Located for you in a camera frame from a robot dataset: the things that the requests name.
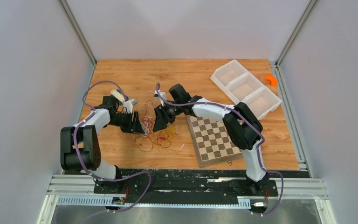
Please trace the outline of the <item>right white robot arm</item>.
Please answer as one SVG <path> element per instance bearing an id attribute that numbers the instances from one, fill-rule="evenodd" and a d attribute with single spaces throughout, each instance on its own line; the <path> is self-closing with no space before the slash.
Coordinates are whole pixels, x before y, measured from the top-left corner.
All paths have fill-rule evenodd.
<path id="1" fill-rule="evenodd" d="M 173 100 L 169 101 L 160 90 L 160 84 L 155 87 L 154 96 L 159 98 L 161 105 L 155 111 L 153 131 L 163 130 L 175 121 L 176 116 L 185 114 L 193 117 L 203 117 L 215 120 L 224 125 L 230 140 L 242 150 L 248 179 L 248 190 L 254 195 L 261 194 L 266 189 L 269 180 L 262 162 L 260 152 L 265 138 L 259 119 L 245 103 L 224 105 L 207 100 L 201 96 L 191 97 L 180 84 L 169 89 Z"/>

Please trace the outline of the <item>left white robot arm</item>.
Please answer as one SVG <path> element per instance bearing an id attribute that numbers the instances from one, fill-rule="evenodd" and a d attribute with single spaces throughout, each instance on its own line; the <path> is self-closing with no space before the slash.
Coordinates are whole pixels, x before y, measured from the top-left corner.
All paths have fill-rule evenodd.
<path id="1" fill-rule="evenodd" d="M 117 126 L 123 133 L 144 134 L 138 112 L 132 109 L 137 100 L 129 99 L 122 103 L 119 111 L 119 100 L 104 96 L 102 103 L 92 107 L 90 114 L 73 126 L 67 126 L 60 132 L 60 163 L 65 171 L 83 171 L 96 180 L 106 182 L 112 193 L 119 193 L 124 187 L 124 178 L 119 168 L 102 159 L 98 133 L 108 125 Z"/>

